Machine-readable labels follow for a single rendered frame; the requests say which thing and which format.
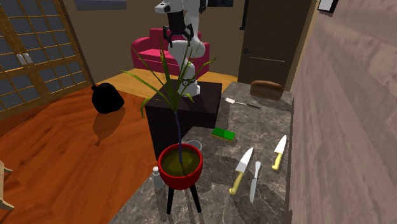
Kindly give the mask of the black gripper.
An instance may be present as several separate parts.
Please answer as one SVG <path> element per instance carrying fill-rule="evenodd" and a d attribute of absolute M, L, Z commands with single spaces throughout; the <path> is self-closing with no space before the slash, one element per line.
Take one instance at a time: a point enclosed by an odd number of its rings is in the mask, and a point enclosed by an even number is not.
<path fill-rule="evenodd" d="M 172 35 L 182 35 L 187 41 L 191 41 L 194 37 L 194 30 L 192 24 L 185 24 L 183 10 L 167 14 L 169 26 L 163 26 L 163 38 L 169 43 L 172 43 Z"/>

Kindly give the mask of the pink sofa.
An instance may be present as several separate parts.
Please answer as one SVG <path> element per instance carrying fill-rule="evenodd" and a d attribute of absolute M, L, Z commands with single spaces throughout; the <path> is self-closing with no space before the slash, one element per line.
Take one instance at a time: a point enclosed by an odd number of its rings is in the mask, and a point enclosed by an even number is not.
<path fill-rule="evenodd" d="M 134 67 L 138 69 L 149 70 L 139 58 L 144 59 L 145 63 L 150 67 L 152 71 L 163 73 L 164 69 L 160 58 L 160 50 L 163 48 L 165 53 L 165 59 L 171 75 L 177 76 L 179 74 L 179 66 L 174 57 L 168 52 L 168 42 L 166 39 L 162 39 L 162 45 L 160 45 L 159 37 L 163 38 L 162 28 L 151 28 L 149 37 L 139 38 L 131 44 L 131 56 L 134 63 Z M 204 42 L 205 54 L 203 57 L 194 58 L 193 64 L 195 70 L 198 71 L 205 62 L 210 61 L 210 45 Z M 198 72 L 197 78 L 203 76 L 209 71 L 209 64 L 204 66 L 200 72 Z"/>

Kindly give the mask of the dark robot stand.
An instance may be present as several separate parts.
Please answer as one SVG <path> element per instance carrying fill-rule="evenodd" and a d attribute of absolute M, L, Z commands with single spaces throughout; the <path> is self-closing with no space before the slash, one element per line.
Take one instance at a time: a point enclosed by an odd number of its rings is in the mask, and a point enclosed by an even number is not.
<path fill-rule="evenodd" d="M 179 142 L 193 126 L 214 128 L 216 125 L 222 84 L 198 82 L 200 94 L 179 101 L 178 118 L 159 95 L 155 94 L 145 105 L 155 157 L 172 144 Z"/>

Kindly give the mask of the dark brown door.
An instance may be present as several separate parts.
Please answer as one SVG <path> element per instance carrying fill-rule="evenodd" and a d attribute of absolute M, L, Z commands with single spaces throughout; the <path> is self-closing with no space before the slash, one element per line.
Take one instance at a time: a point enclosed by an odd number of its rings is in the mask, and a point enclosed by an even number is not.
<path fill-rule="evenodd" d="M 317 0 L 246 0 L 238 81 L 290 90 Z"/>

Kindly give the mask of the black rubbish bag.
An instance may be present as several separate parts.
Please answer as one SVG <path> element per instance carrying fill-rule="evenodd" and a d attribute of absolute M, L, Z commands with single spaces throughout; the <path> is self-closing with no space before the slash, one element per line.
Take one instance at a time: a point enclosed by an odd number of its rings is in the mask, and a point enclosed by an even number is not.
<path fill-rule="evenodd" d="M 120 93 L 110 83 L 101 83 L 100 85 L 93 85 L 92 104 L 94 108 L 102 114 L 118 111 L 124 104 Z"/>

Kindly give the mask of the brown bread loaf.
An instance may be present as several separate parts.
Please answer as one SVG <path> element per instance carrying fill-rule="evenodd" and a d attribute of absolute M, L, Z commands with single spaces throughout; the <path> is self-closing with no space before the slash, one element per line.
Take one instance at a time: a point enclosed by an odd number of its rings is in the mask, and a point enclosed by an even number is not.
<path fill-rule="evenodd" d="M 251 83 L 250 94 L 252 96 L 278 101 L 283 92 L 283 86 L 272 81 L 255 80 Z"/>

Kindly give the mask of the green sponge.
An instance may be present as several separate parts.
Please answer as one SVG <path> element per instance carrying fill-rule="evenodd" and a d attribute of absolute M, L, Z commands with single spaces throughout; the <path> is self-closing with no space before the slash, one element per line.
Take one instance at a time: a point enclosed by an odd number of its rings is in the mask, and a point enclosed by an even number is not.
<path fill-rule="evenodd" d="M 213 131 L 211 132 L 211 135 L 213 137 L 218 137 L 218 138 L 224 139 L 226 141 L 233 141 L 233 139 L 235 137 L 235 133 L 234 132 L 230 132 L 228 130 L 221 129 L 221 128 L 218 128 L 218 127 L 215 127 L 213 129 Z"/>

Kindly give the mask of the wooden lattice sliding door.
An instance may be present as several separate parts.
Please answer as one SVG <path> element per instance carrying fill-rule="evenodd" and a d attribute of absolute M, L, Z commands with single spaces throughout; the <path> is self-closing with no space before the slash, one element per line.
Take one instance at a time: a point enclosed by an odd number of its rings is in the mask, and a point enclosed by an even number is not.
<path fill-rule="evenodd" d="M 93 82 L 63 0 L 0 0 L 0 120 Z"/>

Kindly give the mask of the potted plant in red pot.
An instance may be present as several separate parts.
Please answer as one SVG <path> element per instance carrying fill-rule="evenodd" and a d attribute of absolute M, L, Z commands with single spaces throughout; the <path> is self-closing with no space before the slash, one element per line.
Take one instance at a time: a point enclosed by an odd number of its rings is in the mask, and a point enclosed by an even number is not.
<path fill-rule="evenodd" d="M 178 118 L 179 101 L 183 98 L 178 93 L 181 86 L 182 78 L 178 75 L 177 80 L 172 80 L 169 74 L 169 68 L 165 59 L 164 50 L 160 50 L 160 58 L 164 69 L 164 77 L 166 82 L 162 84 L 165 93 L 156 89 L 149 83 L 145 82 L 138 76 L 127 73 L 145 84 L 150 89 L 159 94 L 174 112 L 175 118 Z M 167 198 L 167 214 L 171 213 L 172 202 L 175 190 L 190 189 L 197 211 L 201 212 L 201 206 L 195 183 L 199 180 L 203 168 L 202 153 L 194 146 L 182 143 L 182 137 L 178 137 L 179 142 L 170 145 L 157 158 L 160 176 L 164 183 L 169 186 Z"/>

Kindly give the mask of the white salt shaker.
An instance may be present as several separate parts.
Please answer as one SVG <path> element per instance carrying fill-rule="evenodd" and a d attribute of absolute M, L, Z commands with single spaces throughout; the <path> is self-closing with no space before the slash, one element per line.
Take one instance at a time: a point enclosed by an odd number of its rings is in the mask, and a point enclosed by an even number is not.
<path fill-rule="evenodd" d="M 160 172 L 159 172 L 159 168 L 158 166 L 155 166 L 152 169 L 152 178 L 153 178 L 153 186 L 156 189 L 162 188 L 164 186 L 164 181 L 162 180 L 161 176 L 160 176 Z"/>

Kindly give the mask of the silver table knife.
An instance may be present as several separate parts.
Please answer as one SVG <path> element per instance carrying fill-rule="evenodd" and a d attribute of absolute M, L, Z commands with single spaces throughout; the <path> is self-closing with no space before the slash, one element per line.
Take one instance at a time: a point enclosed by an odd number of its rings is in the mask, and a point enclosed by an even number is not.
<path fill-rule="evenodd" d="M 256 161 L 255 162 L 254 178 L 252 179 L 250 193 L 249 193 L 249 199 L 250 199 L 251 203 L 254 202 L 254 197 L 255 197 L 255 194 L 256 194 L 256 186 L 257 186 L 257 182 L 258 182 L 258 174 L 259 174 L 260 167 L 261 167 L 261 162 Z"/>

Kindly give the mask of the light wooden chair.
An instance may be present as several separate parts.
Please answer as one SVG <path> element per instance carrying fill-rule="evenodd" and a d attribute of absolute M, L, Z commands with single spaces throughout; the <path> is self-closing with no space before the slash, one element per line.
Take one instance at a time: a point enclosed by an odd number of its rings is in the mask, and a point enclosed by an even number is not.
<path fill-rule="evenodd" d="M 4 199 L 4 182 L 6 181 L 4 174 L 9 176 L 12 172 L 13 170 L 6 168 L 4 163 L 0 160 L 0 209 L 7 211 L 14 209 L 14 206 L 7 203 Z"/>

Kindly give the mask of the dark wall picture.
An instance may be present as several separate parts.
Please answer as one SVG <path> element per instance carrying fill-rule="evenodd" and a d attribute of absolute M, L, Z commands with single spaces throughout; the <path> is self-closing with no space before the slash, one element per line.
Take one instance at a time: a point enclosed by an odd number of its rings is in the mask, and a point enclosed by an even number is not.
<path fill-rule="evenodd" d="M 232 7 L 233 0 L 208 0 L 208 7 Z"/>

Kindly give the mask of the grey wall picture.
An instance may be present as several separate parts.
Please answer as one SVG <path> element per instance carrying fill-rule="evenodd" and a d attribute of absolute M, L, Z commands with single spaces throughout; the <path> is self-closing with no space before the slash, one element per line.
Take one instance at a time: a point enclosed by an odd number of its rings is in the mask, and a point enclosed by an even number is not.
<path fill-rule="evenodd" d="M 74 0 L 77 10 L 126 10 L 127 0 Z"/>

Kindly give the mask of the large yellow-handled knife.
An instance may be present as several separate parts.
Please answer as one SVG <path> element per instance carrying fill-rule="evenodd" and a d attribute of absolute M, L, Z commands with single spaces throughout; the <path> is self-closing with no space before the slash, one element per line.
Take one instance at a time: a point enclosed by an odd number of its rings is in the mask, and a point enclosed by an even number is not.
<path fill-rule="evenodd" d="M 246 167 L 251 159 L 252 153 L 253 153 L 253 147 L 251 147 L 250 149 L 247 150 L 247 152 L 245 152 L 245 154 L 242 156 L 239 163 L 237 164 L 235 171 L 238 173 L 238 176 L 236 177 L 236 179 L 233 183 L 233 187 L 231 187 L 229 189 L 230 195 L 236 194 L 238 187 L 240 185 L 241 179 L 242 179 L 244 172 L 246 170 Z"/>

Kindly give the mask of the white framed wall picture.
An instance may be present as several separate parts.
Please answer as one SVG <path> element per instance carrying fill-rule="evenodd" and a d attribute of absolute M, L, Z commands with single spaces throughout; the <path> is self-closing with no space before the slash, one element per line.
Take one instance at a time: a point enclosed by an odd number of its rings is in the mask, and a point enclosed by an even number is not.
<path fill-rule="evenodd" d="M 318 11 L 334 13 L 339 0 L 319 0 Z"/>

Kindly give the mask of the small yellow-handled knife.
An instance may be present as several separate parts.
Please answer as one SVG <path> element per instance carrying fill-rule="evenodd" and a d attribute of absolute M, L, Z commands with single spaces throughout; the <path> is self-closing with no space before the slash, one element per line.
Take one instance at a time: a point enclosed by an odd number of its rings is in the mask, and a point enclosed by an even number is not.
<path fill-rule="evenodd" d="M 279 166 L 280 166 L 280 163 L 281 163 L 281 158 L 282 158 L 282 155 L 284 153 L 285 146 L 286 146 L 286 141 L 287 141 L 287 135 L 284 135 L 280 139 L 280 141 L 278 142 L 278 144 L 277 144 L 277 146 L 276 146 L 276 148 L 274 150 L 274 153 L 277 154 L 277 156 L 275 158 L 275 161 L 274 161 L 274 164 L 272 165 L 272 169 L 274 171 L 278 171 L 279 170 Z"/>

